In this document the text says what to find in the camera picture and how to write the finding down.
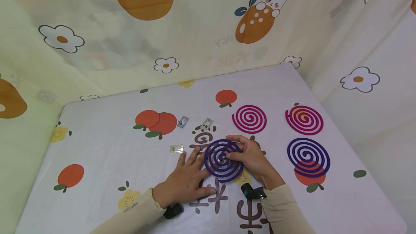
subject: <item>purple mosquito coil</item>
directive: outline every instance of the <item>purple mosquito coil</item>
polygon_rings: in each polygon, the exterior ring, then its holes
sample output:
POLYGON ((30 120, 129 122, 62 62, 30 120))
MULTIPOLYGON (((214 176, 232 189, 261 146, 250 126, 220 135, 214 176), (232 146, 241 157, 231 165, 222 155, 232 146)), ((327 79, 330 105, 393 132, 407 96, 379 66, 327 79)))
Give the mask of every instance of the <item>purple mosquito coil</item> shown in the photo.
POLYGON ((205 152, 205 168, 219 182, 231 182, 236 179, 243 171, 243 163, 228 159, 225 155, 230 152, 242 152, 240 147, 227 139, 219 139, 214 141, 207 147, 205 152))

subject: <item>metal clip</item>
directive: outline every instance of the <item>metal clip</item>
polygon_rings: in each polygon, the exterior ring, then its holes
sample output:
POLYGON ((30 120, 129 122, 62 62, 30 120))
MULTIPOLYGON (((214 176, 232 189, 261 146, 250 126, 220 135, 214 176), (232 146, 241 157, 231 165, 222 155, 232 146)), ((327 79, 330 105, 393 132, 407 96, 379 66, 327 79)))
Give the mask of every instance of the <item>metal clip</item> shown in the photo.
POLYGON ((183 152, 183 144, 177 144, 175 146, 170 146, 170 153, 177 154, 183 152))
POLYGON ((177 127, 184 128, 185 125, 188 123, 189 117, 182 116, 181 120, 178 121, 177 127))
POLYGON ((207 119, 203 122, 203 124, 201 125, 201 128, 202 129, 205 129, 205 130, 208 130, 208 128, 210 128, 211 127, 211 125, 213 124, 213 120, 212 119, 209 119, 208 117, 207 117, 207 119))

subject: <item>left hand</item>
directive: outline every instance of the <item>left hand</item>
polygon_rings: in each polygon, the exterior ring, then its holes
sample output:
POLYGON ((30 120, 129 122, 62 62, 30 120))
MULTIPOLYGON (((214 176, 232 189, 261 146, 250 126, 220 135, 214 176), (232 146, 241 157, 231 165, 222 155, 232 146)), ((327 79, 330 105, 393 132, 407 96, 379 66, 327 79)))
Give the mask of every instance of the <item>left hand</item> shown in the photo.
POLYGON ((153 188, 153 198, 163 209, 174 203, 188 203, 216 193, 211 187, 199 188, 199 182, 210 175, 206 168, 201 170, 205 156, 202 154, 197 158, 199 150, 196 147, 186 162, 184 151, 175 170, 153 188))

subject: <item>white bed sheet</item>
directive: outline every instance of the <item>white bed sheet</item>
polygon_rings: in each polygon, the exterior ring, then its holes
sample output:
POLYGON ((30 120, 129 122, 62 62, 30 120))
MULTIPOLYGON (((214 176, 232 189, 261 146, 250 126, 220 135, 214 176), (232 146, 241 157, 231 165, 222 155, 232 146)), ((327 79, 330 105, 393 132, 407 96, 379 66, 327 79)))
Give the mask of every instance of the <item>white bed sheet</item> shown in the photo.
MULTIPOLYGON (((170 154, 169 147, 184 144, 186 151, 195 143, 195 130, 209 117, 216 131, 213 139, 229 134, 255 135, 272 165, 279 171, 298 200, 307 220, 320 234, 404 234, 406 225, 370 174, 355 178, 357 170, 367 170, 333 124, 320 103, 290 64, 275 65, 195 81, 186 88, 178 84, 118 94, 65 106, 60 125, 68 131, 65 138, 51 143, 17 227, 16 234, 89 233, 107 218, 120 211, 118 203, 127 190, 141 193, 163 181, 175 168, 179 154, 170 154), (219 107, 216 94, 232 90, 237 99, 232 106, 219 107), (295 103, 317 110, 324 127, 316 135, 302 135, 285 119, 285 111, 295 103), (231 118, 244 105, 260 107, 268 119, 263 131, 243 133, 231 118), (145 136, 149 130, 135 130, 135 117, 142 111, 171 113, 176 119, 189 117, 184 129, 157 137, 145 136), (328 152, 330 167, 319 188, 308 193, 295 176, 287 155, 287 146, 295 138, 310 138, 328 152), (68 165, 84 168, 80 182, 73 187, 54 190, 60 172, 68 165)), ((204 186, 215 185, 208 177, 204 186)), ((184 212, 173 220, 161 218, 145 233, 269 233, 267 224, 253 221, 257 228, 242 229, 248 221, 237 215, 237 203, 244 201, 241 213, 247 215, 247 201, 236 182, 226 183, 223 195, 228 200, 206 207, 184 204, 184 212)), ((260 184, 254 179, 252 186, 260 184)), ((252 202, 253 214, 257 214, 252 202)))

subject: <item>right hand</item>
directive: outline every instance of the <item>right hand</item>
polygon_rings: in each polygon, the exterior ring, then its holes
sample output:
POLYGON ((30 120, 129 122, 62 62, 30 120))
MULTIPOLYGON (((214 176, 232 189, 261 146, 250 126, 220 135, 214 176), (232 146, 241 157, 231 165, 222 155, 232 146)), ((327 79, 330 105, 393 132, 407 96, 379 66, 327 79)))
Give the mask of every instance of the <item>right hand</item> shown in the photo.
POLYGON ((272 190, 285 184, 280 174, 273 168, 255 141, 242 135, 228 135, 226 138, 230 141, 240 142, 237 145, 243 151, 242 153, 228 153, 227 158, 242 162, 254 178, 263 183, 266 189, 272 190))

